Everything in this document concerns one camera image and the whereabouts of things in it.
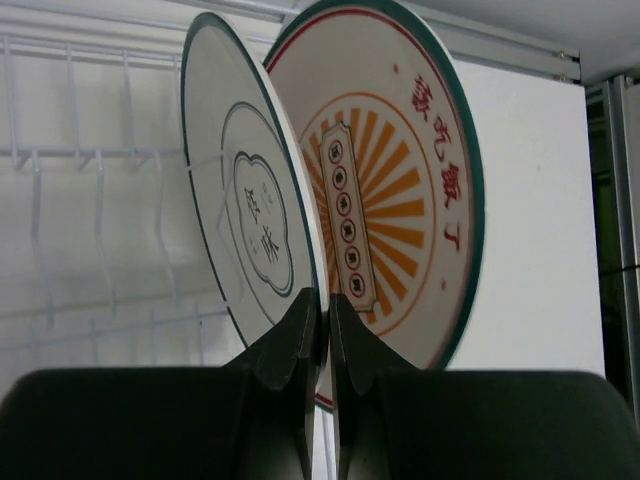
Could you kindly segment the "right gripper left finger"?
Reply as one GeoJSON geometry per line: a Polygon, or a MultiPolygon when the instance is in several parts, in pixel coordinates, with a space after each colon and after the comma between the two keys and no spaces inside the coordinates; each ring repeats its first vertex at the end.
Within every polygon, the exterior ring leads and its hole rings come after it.
{"type": "Polygon", "coordinates": [[[309,479],[318,367],[318,291],[300,290],[281,320],[227,367],[243,375],[232,479],[309,479]]]}

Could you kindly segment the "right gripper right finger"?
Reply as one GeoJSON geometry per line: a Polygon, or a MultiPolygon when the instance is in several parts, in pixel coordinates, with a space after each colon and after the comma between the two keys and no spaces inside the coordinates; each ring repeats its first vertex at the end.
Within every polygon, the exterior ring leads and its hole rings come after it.
{"type": "Polygon", "coordinates": [[[329,307],[332,402],[339,479],[391,479],[391,423],[402,403],[392,382],[417,371],[360,319],[344,294],[329,307]]]}

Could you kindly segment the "plate with orange sunburst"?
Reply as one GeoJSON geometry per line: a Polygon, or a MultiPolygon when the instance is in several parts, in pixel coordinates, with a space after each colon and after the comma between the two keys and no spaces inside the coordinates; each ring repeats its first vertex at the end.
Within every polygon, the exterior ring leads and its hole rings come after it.
{"type": "Polygon", "coordinates": [[[309,175],[329,287],[420,369],[442,369],[479,281],[485,190],[453,58],[395,1],[318,1],[265,68],[309,175]]]}

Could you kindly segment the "white plate with dark rim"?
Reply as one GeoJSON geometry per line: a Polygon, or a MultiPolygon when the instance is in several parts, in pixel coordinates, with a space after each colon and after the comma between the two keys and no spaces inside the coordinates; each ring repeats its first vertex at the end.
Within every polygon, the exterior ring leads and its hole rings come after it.
{"type": "Polygon", "coordinates": [[[328,304],[318,210],[302,153],[262,63],[221,15],[191,23],[181,64],[184,152],[207,256],[245,345],[303,289],[328,304]]]}

